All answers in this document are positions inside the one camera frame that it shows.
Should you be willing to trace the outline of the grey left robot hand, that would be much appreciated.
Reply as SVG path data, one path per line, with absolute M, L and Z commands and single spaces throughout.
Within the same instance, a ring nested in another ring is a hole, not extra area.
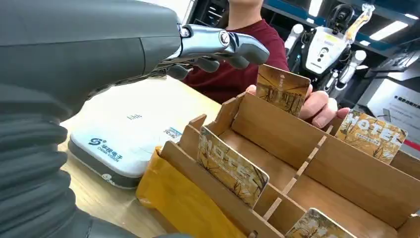
M 254 37 L 182 25 L 175 11 L 138 0 L 3 0 L 0 116 L 64 121 L 109 87 L 210 57 L 263 64 Z

